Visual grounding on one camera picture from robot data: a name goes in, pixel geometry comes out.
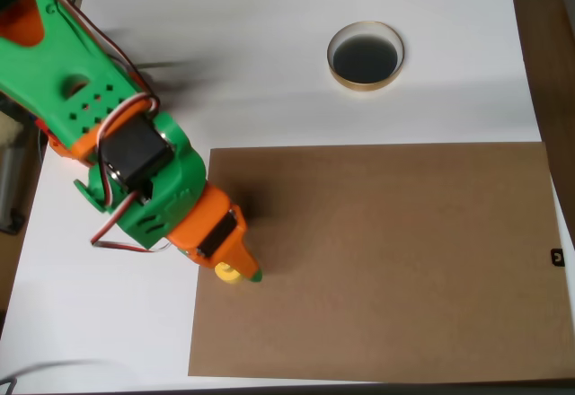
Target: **black liquid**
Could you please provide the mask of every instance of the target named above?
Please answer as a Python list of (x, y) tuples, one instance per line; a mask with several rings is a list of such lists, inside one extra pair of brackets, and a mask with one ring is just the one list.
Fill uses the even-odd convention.
[(333, 69), (353, 83), (377, 83), (389, 77), (397, 66), (397, 51), (387, 40), (355, 36), (343, 42), (333, 54)]

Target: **small black sticker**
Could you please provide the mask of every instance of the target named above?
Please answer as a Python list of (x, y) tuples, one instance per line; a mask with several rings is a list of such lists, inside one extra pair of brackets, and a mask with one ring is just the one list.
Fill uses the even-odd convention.
[(563, 258), (563, 249), (551, 250), (551, 263), (553, 263), (556, 267), (565, 266), (565, 259)]

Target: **ventilation holes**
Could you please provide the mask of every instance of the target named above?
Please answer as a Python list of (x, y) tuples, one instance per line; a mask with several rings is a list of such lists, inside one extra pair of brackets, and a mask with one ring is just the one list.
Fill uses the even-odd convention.
[(142, 224), (152, 222), (156, 219), (157, 215), (149, 215), (148, 217), (141, 218), (137, 221), (136, 225), (141, 226)]
[(150, 228), (146, 231), (146, 233), (151, 233), (151, 232), (156, 231), (156, 230), (158, 230), (158, 229), (162, 229), (164, 226), (165, 226), (165, 224), (157, 224), (156, 226), (150, 227)]

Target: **gray object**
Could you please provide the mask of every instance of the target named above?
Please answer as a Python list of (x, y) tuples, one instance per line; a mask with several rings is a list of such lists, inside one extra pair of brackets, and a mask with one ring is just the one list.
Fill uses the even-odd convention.
[(15, 235), (24, 225), (24, 217), (13, 208), (13, 202), (32, 125), (26, 112), (13, 101), (0, 100), (0, 110), (23, 125), (20, 133), (5, 147), (0, 164), (0, 232)]

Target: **gold rim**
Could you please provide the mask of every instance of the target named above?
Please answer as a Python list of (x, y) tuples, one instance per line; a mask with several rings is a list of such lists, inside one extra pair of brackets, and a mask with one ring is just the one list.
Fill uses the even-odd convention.
[[(385, 79), (382, 79), (381, 81), (377, 81), (376, 83), (354, 83), (353, 81), (350, 81), (350, 80), (345, 79), (344, 77), (340, 76), (333, 69), (332, 59), (330, 58), (330, 50), (332, 49), (333, 41), (342, 31), (345, 31), (349, 27), (352, 27), (352, 26), (358, 25), (358, 24), (383, 25), (384, 27), (387, 27), (389, 30), (391, 30), (395, 34), (395, 36), (397, 36), (397, 39), (399, 40), (399, 42), (402, 45), (402, 61), (400, 62), (400, 64), (397, 66), (397, 68), (395, 69), (395, 71), (391, 75), (387, 76)], [(332, 72), (333, 77), (341, 85), (348, 87), (351, 90), (355, 90), (357, 92), (371, 92), (373, 90), (377, 90), (379, 88), (385, 87), (391, 81), (393, 81), (397, 77), (397, 75), (402, 71), (404, 61), (405, 61), (405, 45), (403, 44), (402, 37), (399, 35), (399, 33), (397, 31), (394, 30), (393, 27), (390, 27), (389, 25), (387, 25), (383, 22), (380, 22), (380, 21), (358, 21), (358, 22), (353, 22), (350, 25), (346, 25), (345, 27), (343, 27), (341, 30), (339, 30), (337, 33), (335, 33), (333, 35), (332, 40), (330, 40), (330, 44), (327, 46), (327, 64), (330, 67), (330, 71)]]

